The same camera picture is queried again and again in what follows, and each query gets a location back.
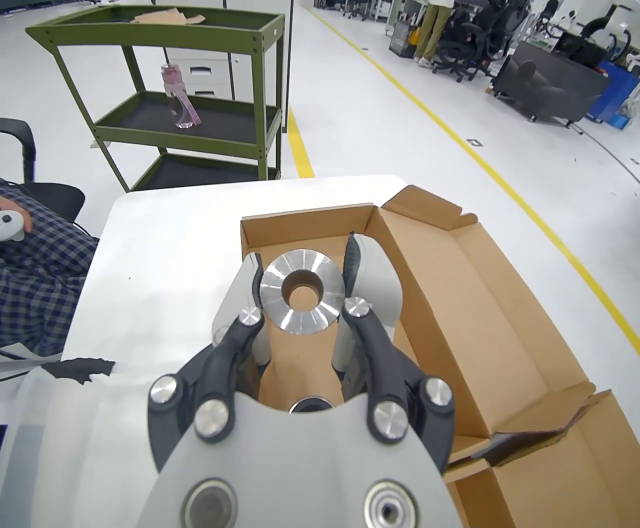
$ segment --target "cardboard box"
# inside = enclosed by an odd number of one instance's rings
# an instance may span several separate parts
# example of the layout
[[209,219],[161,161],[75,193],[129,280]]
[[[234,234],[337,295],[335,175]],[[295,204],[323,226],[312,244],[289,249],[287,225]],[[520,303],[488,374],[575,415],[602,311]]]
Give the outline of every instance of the cardboard box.
[[[565,431],[591,404],[589,382],[534,295],[478,223],[461,207],[409,186],[383,207],[356,205],[245,218],[243,256],[267,266],[287,251],[323,252],[340,267],[350,232],[375,238],[403,287],[395,344],[456,399],[450,462],[509,433],[511,450]],[[273,359],[260,400],[287,410],[299,398],[342,401],[331,368],[337,325],[289,335],[269,321]]]
[[561,441],[501,467],[462,469],[447,487],[467,527],[640,525],[640,446],[612,394]]

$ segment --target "white controller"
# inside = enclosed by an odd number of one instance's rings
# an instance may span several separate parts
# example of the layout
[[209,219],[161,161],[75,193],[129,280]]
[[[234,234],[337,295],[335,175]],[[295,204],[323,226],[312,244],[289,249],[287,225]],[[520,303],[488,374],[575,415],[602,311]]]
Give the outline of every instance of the white controller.
[[0,242],[24,239],[24,218],[16,211],[0,211]]

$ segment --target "black monitor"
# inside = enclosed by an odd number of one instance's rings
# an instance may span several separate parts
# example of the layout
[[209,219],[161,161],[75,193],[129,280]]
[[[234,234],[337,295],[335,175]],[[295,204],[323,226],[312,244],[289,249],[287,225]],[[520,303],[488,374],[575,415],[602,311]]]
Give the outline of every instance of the black monitor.
[[587,66],[587,68],[597,68],[607,56],[607,50],[588,42],[580,35],[564,32],[552,53],[567,57],[569,60]]

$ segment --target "cabinet drawer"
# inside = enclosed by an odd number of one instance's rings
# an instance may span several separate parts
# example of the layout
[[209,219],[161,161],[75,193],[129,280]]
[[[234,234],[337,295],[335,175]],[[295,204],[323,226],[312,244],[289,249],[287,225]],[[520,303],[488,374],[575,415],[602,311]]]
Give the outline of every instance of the cabinet drawer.
[[180,60],[205,60],[205,61],[226,61],[227,54],[223,51],[206,51],[203,49],[187,49],[179,47],[168,47],[167,57],[171,62]]
[[185,84],[228,83],[229,63],[224,61],[180,60],[175,61],[182,72]]
[[189,83],[185,84],[188,95],[199,97],[217,97],[219,99],[231,99],[230,83]]

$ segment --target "beige pants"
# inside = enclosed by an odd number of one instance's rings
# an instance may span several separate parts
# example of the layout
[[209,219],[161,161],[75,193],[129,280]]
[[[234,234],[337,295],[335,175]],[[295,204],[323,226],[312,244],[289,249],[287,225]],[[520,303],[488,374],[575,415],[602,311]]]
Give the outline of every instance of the beige pants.
[[429,6],[422,21],[418,47],[415,50],[416,57],[431,59],[436,54],[438,41],[451,16],[451,8],[442,6]]

